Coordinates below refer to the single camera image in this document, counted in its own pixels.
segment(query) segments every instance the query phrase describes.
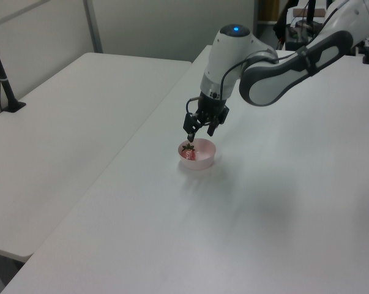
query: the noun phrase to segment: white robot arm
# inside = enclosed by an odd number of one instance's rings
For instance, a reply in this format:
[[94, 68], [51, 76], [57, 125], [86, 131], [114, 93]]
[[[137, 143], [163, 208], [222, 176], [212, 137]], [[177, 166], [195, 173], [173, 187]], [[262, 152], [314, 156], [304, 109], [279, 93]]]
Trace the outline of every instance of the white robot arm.
[[212, 135], [223, 124], [225, 106], [240, 78], [240, 94], [256, 106], [275, 103], [288, 89], [329, 66], [361, 40], [369, 37], [369, 0], [336, 0], [327, 10], [320, 33], [306, 47], [278, 63], [275, 50], [239, 25], [222, 28], [213, 43], [201, 82], [196, 113], [187, 111], [188, 139], [209, 126]]

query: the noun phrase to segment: white table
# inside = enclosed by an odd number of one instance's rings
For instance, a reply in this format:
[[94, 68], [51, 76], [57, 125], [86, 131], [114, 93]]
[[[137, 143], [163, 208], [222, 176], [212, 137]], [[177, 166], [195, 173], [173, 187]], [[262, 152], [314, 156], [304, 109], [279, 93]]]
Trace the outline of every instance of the white table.
[[25, 262], [189, 68], [88, 53], [0, 114], [0, 254]]
[[3, 294], [369, 293], [369, 66], [344, 57], [263, 108], [236, 85], [220, 156], [190, 171], [209, 50]]

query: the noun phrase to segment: strawberry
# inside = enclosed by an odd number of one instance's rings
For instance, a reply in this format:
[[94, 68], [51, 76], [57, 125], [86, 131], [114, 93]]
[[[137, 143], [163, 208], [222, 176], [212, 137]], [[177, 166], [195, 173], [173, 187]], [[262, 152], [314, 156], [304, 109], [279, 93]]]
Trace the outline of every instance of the strawberry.
[[182, 156], [185, 159], [188, 159], [188, 160], [195, 160], [194, 146], [192, 146], [190, 143], [188, 143], [187, 145], [184, 145], [182, 147], [183, 147]]

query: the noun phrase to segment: bowl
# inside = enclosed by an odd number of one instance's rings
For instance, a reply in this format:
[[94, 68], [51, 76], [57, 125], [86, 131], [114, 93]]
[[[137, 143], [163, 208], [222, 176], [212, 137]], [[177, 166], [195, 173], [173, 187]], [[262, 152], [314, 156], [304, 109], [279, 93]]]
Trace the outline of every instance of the bowl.
[[[194, 146], [195, 160], [186, 159], [182, 156], [183, 146], [188, 143]], [[183, 165], [192, 170], [203, 170], [210, 167], [214, 162], [215, 151], [215, 145], [211, 141], [202, 138], [196, 138], [192, 143], [186, 140], [177, 149]]]

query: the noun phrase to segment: white wall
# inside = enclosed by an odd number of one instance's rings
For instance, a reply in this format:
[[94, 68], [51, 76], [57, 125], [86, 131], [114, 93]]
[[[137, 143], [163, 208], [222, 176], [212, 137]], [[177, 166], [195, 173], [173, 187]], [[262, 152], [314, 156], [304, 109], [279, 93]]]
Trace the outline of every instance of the white wall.
[[92, 0], [104, 53], [193, 61], [229, 23], [253, 30], [258, 0]]
[[0, 24], [0, 57], [17, 99], [93, 51], [83, 0], [50, 0]]

